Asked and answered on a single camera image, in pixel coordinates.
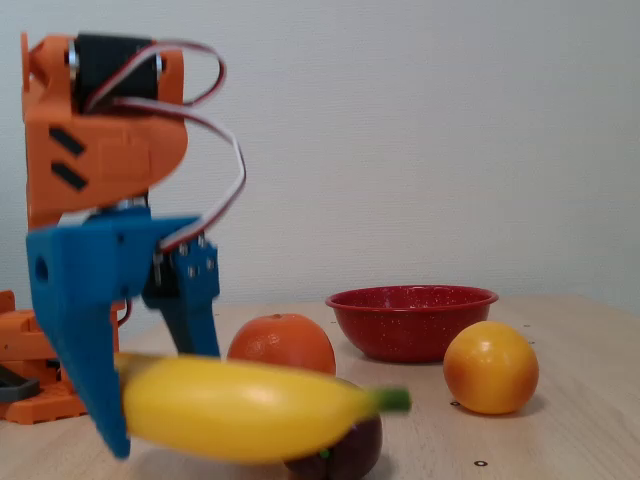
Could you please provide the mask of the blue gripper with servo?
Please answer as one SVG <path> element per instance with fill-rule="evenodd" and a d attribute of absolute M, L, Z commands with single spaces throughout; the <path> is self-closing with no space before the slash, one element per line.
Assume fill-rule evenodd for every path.
<path fill-rule="evenodd" d="M 171 252 L 160 251 L 164 238 L 192 221 L 101 214 L 83 224 L 27 235 L 37 321 L 118 459 L 129 456 L 131 443 L 114 366 L 111 306 L 98 303 L 136 297 L 150 283 L 154 294 L 166 295 L 161 313 L 177 351 L 220 356 L 213 315 L 220 294 L 216 246 L 192 239 Z"/>

